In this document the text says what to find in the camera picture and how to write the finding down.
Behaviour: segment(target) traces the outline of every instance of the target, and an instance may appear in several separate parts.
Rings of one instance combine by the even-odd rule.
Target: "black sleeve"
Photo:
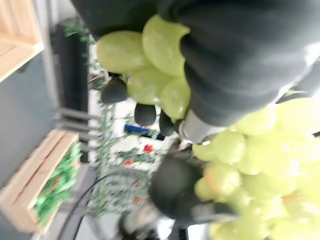
[[[277,98],[308,71],[320,40],[318,0],[160,0],[159,14],[190,28],[181,40],[190,108],[226,127]]]

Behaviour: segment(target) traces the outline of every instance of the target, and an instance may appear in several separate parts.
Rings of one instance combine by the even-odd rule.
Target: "wooden box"
[[[42,50],[33,0],[0,0],[0,82]]]
[[[59,162],[78,141],[76,133],[52,130],[0,191],[0,211],[18,231],[44,234],[48,230],[56,212],[46,226],[40,226],[34,205]],[[80,167],[80,160],[74,167]]]

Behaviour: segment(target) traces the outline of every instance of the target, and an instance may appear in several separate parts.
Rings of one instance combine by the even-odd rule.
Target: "blue object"
[[[149,139],[152,138],[152,135],[150,134],[151,131],[148,128],[133,126],[133,125],[124,125],[124,131],[129,134],[136,134]],[[159,133],[156,136],[156,139],[160,141],[165,140],[165,138],[166,137],[163,136],[161,133]]]

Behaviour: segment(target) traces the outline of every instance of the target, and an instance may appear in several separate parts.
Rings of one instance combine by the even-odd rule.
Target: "wooden shelf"
[[[43,48],[33,0],[0,0],[0,82]]]

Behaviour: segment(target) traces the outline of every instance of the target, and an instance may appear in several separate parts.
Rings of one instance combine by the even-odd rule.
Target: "grape bunch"
[[[320,103],[297,98],[248,114],[193,145],[207,162],[194,186],[203,201],[230,204],[239,218],[214,222],[214,240],[320,239]]]
[[[157,105],[172,121],[183,119],[190,101],[180,40],[189,29],[151,17],[143,32],[115,31],[101,37],[97,59],[109,72],[130,74],[128,95],[140,105]]]
[[[110,72],[130,74],[129,96],[139,105],[160,106],[174,122],[185,117],[190,101],[180,52],[188,32],[155,15],[142,33],[101,37],[98,61]],[[210,237],[320,240],[320,138],[313,136],[319,131],[320,103],[298,98],[246,115],[208,145],[193,145],[194,155],[207,162],[195,194],[239,213],[235,221],[212,223]]]

